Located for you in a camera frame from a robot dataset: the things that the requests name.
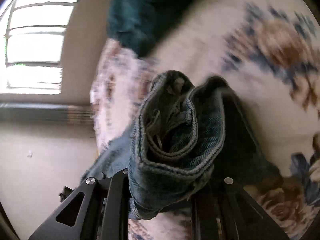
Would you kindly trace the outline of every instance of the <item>jeans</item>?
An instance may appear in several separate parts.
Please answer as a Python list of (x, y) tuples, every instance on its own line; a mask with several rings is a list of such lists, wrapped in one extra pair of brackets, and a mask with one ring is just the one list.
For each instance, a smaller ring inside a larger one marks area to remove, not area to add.
[(115, 139), (83, 179), (128, 167), (129, 218), (151, 219), (189, 198), (210, 179), (242, 185), (281, 177), (261, 153), (226, 81), (194, 87), (181, 72), (158, 75), (134, 123)]

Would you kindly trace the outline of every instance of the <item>floor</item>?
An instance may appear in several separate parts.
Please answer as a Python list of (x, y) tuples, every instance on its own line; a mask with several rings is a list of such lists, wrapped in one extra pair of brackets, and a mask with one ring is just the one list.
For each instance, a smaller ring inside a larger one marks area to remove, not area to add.
[(96, 156), (92, 128), (0, 123), (0, 201), (21, 240), (58, 207), (63, 186), (79, 184)]

